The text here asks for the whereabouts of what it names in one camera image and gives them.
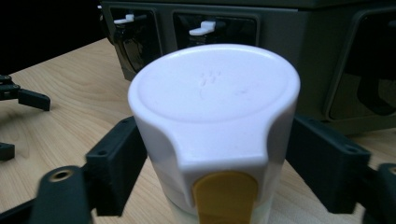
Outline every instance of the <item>white cup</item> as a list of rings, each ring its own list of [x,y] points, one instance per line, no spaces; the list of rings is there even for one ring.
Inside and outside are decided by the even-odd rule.
[[[129,104],[178,223],[267,222],[299,89],[282,57],[235,44],[182,49],[137,74]]]

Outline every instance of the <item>white clip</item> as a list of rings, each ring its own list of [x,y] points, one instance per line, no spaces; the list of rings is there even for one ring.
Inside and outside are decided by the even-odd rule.
[[[215,26],[215,21],[203,21],[200,28],[190,30],[190,35],[207,35],[215,31]]]
[[[131,21],[134,21],[134,14],[126,14],[125,19],[114,20],[114,23],[115,24],[123,24],[123,23],[131,22]]]

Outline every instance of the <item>dark background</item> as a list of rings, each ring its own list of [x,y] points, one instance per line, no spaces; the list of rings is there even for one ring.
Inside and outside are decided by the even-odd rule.
[[[96,0],[22,0],[0,6],[0,75],[105,37]]]

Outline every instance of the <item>wooden table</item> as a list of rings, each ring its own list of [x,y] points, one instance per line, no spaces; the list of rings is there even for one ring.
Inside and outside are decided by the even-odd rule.
[[[15,144],[16,157],[0,161],[0,212],[35,197],[50,170],[85,163],[85,154],[121,119],[132,116],[130,82],[123,78],[116,51],[100,40],[12,75],[22,88],[46,94],[44,112],[17,101],[0,103],[0,142]],[[350,136],[373,152],[373,168],[396,162],[396,129]],[[304,181],[285,162],[270,216],[271,223],[361,223],[354,215],[329,214]],[[151,163],[147,160],[122,217],[96,223],[174,223]]]

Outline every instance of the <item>black plastic bracket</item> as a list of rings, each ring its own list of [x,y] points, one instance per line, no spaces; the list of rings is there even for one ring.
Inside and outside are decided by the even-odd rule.
[[[15,146],[0,143],[0,161],[9,161],[15,157]]]
[[[0,75],[0,101],[18,99],[21,105],[50,111],[50,98],[47,95],[21,89],[12,81],[11,76]]]
[[[365,207],[363,223],[396,223],[396,164],[368,166],[371,153],[325,124],[296,115],[286,159],[331,213]]]
[[[0,223],[92,223],[94,208],[98,216],[121,216],[146,158],[134,117],[124,119],[86,154],[83,167],[48,172],[36,198],[0,214]]]

